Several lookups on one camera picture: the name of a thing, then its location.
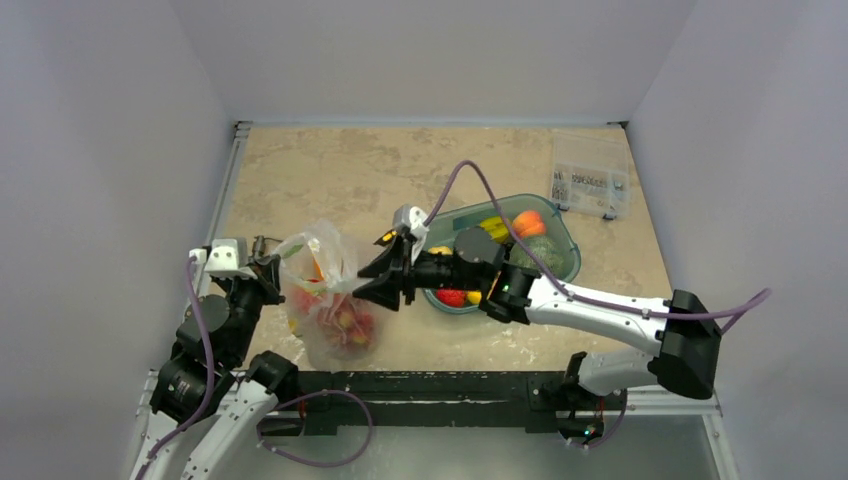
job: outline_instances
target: metal frame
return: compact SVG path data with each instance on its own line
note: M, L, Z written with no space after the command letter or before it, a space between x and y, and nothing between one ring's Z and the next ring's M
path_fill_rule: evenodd
M223 183L215 203L212 224L209 227L206 243L211 242L213 238L220 236L222 233L223 226L227 220L230 205L232 203L235 185L238 181L238 174L241 170L242 161L244 159L250 130L253 126L262 125L264 124L254 124L254 122L248 121L238 122L235 125L233 145L230 149L230 156L227 161ZM194 284L199 293L206 294L209 289L210 281L208 276L204 278L203 273L204 272L202 270L198 269L195 273ZM151 371L148 374L144 391L142 392L142 396L139 400L139 407L136 411L136 426L129 448L130 465L132 465L132 462L135 461L138 451L141 448L141 437L147 427L148 415L150 414L150 407L148 403L156 382L157 374L158 372L155 371ZM721 405L717 397L714 396L709 400L692 400L674 395L659 386L633 388L628 390L626 414L653 416L701 416L704 421L704 428L718 477L721 480L739 480L739 472L733 457L732 449L727 440L727 435L725 434Z

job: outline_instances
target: clear plastic bag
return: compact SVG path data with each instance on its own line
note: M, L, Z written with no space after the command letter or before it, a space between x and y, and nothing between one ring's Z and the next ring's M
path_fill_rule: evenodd
M282 258L289 325L319 370L342 370L344 360L362 357L378 342L385 311L351 295L362 284L356 273L360 260L368 260L364 250L323 219L274 249Z

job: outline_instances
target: green bowl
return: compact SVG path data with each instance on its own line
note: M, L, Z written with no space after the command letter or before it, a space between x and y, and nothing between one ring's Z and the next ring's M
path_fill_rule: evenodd
M577 244L571 239L568 229L562 223L562 215L553 203L543 197L529 193L501 198L498 199L498 203L509 219L515 218L525 210L536 210L539 212L547 228L546 235L560 247L558 254L567 257L571 261L570 272L561 280L571 282L577 277L577 272L580 271L581 264L580 249L577 248ZM424 250L438 246L453 248L453 242L460 231L478 225L483 220L496 217L497 215L498 212L495 210L492 202L479 203L436 215L433 223L430 224L430 231L427 233L427 242L424 244ZM461 308L449 307L440 302L436 298L436 293L432 290L424 290L424 297L438 310L452 315L464 315L478 311L476 305Z

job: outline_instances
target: beige table surface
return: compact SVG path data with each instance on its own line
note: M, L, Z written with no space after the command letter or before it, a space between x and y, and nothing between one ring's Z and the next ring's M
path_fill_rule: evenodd
M253 128L233 201L227 236L284 238L318 218L373 242L392 214L410 203L429 211L455 164L476 161L499 197L545 195L559 130L520 128ZM568 129L627 142L617 128ZM631 214L605 221L579 213L563 219L580 247L574 283L633 296L671 293L645 198L631 159ZM463 171L443 211L486 201L476 175ZM561 370L572 353L609 351L621 344L567 328L501 324L482 314L452 316L422 295L390 312L380 344L349 370ZM271 349L302 369L310 362L293 337L285 307L265 307L248 358Z

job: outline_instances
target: clear plastic box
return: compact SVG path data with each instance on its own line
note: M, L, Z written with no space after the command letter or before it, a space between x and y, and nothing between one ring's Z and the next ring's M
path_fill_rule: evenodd
M627 145L572 134L554 137L551 202L607 220L630 213Z
M557 245L557 254L569 262L569 273L562 280L566 282L574 280L577 272L580 271L580 249L577 248L577 244L571 239L568 229L562 223L562 214L560 211L547 199L529 193L500 198L498 199L498 203L510 220L525 210L536 210L542 215L542 221L545 222L545 227L548 230L546 235ZM439 246L453 247L456 235L460 231L479 225L483 220L497 215L498 212L495 210L492 202L478 203L477 205L436 215L436 218L430 224L430 231L427 233L427 241L424 243L424 249ZM424 297L434 307L443 312L463 314L479 311L473 305L462 308L449 307L440 302L436 298L435 293L430 290L424 290Z

